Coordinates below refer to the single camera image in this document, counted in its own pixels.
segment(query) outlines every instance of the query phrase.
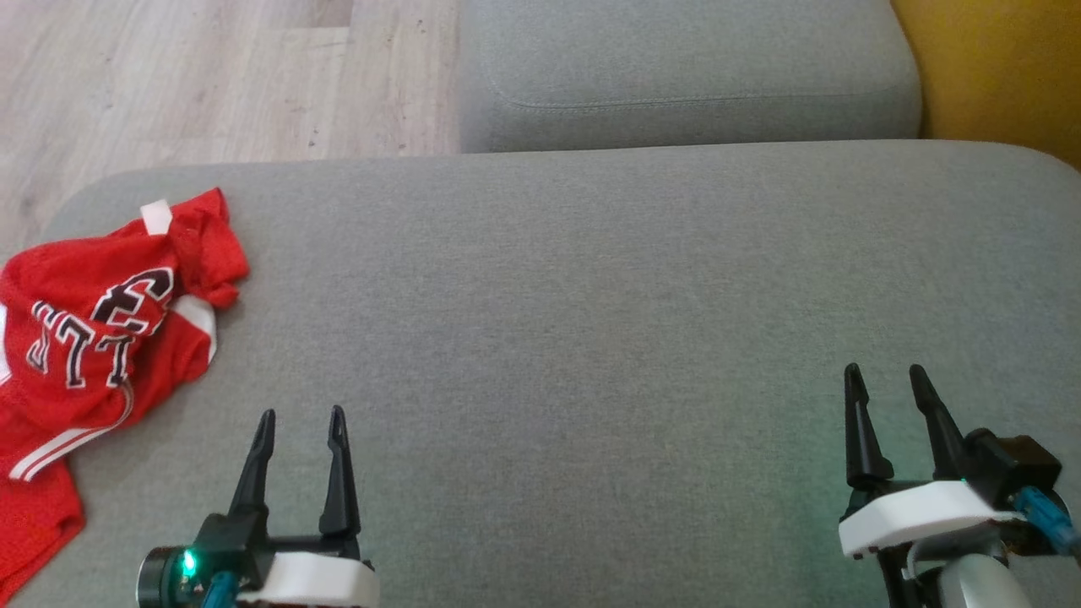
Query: blue cable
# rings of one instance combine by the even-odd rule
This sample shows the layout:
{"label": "blue cable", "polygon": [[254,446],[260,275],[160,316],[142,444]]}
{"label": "blue cable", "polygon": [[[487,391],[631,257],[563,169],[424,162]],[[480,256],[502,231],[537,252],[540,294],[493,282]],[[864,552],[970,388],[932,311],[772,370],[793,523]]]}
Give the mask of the blue cable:
{"label": "blue cable", "polygon": [[1025,514],[1029,524],[1047,538],[1056,553],[1072,555],[1081,565],[1081,532],[1073,527],[1069,515],[1032,486],[1026,486],[1017,492],[1013,503],[1017,511]]}
{"label": "blue cable", "polygon": [[239,594],[240,582],[237,576],[232,572],[218,572],[210,581],[202,608],[236,608]]}

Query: gray fabric surface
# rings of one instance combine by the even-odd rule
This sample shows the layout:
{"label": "gray fabric surface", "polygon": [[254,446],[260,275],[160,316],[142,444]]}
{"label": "gray fabric surface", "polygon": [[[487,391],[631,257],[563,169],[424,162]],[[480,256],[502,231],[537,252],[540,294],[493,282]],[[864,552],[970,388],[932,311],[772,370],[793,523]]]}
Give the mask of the gray fabric surface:
{"label": "gray fabric surface", "polygon": [[[89,526],[15,606],[128,606],[147,550],[228,507],[266,407],[273,533],[315,530],[345,407],[387,608],[884,606],[836,532],[853,360],[899,477],[932,470],[919,361],[964,429],[1060,457],[1081,505],[1081,175],[1050,157],[906,141],[165,169],[88,188],[48,236],[215,185],[252,264],[217,358],[77,453]],[[1081,597],[1067,560],[1016,569],[1036,606]]]}
{"label": "gray fabric surface", "polygon": [[915,137],[888,0],[466,0],[465,151]]}

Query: floor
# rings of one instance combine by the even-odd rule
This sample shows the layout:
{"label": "floor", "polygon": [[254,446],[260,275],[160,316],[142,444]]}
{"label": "floor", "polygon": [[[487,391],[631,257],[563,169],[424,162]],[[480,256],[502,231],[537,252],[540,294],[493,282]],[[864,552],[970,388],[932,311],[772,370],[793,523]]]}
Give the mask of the floor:
{"label": "floor", "polygon": [[458,0],[3,0],[0,261],[106,175],[457,149]]}

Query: yellow cushion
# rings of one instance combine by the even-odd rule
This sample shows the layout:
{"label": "yellow cushion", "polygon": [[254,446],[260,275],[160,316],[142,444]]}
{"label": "yellow cushion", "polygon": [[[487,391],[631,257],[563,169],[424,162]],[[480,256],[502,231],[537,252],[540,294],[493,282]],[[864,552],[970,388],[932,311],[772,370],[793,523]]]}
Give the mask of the yellow cushion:
{"label": "yellow cushion", "polygon": [[893,0],[924,137],[1028,146],[1081,169],[1081,1]]}

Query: robotic arm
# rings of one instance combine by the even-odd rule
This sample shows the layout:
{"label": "robotic arm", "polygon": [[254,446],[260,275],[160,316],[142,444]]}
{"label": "robotic arm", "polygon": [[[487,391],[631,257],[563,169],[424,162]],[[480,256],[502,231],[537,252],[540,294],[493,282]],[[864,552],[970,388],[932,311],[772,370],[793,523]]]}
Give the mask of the robotic arm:
{"label": "robotic arm", "polygon": [[[932,481],[894,481],[867,413],[856,364],[844,370],[849,508],[846,556],[878,559],[891,608],[1030,608],[1007,555],[1072,555],[1081,533],[1054,491],[1062,463],[1027,435],[986,428],[961,436],[920,366],[909,370],[931,438]],[[921,561],[945,566],[918,570]]]}
{"label": "robotic arm", "polygon": [[333,454],[319,534],[267,534],[267,463],[275,412],[259,420],[226,515],[211,514],[189,546],[150,551],[139,567],[139,608],[296,605],[378,608],[379,583],[360,557],[360,511],[345,412],[334,406],[326,445]]}

